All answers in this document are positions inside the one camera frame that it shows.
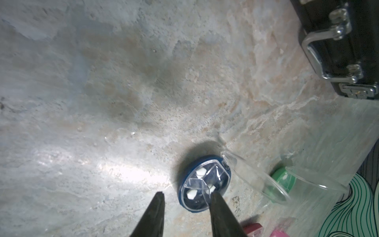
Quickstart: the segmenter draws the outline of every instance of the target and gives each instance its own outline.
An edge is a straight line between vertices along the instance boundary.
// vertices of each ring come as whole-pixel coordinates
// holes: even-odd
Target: clear plastic lid
[[[286,205],[291,201],[288,193],[268,174],[253,167],[244,158],[222,151],[221,157],[225,159],[228,166],[235,174],[249,184],[255,191],[260,192],[271,201]]]
[[[292,176],[295,176],[297,179],[300,179],[319,188],[325,190],[336,190],[339,192],[348,191],[348,188],[346,186],[343,186],[335,179],[325,174],[318,173],[314,170],[294,166],[288,166],[285,169],[288,171],[288,173],[290,173]]]
[[[219,160],[211,157],[200,162],[191,167],[192,171],[180,187],[180,203],[191,212],[208,209],[211,193],[217,191],[223,195],[230,182],[230,175]]]

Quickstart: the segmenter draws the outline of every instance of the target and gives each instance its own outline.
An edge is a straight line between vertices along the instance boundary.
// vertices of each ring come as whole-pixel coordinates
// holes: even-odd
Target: clear plastic cup
[[[282,186],[244,158],[230,151],[222,151],[221,157],[238,177],[249,184],[253,190],[260,192],[272,202],[287,205],[291,201],[290,196]]]

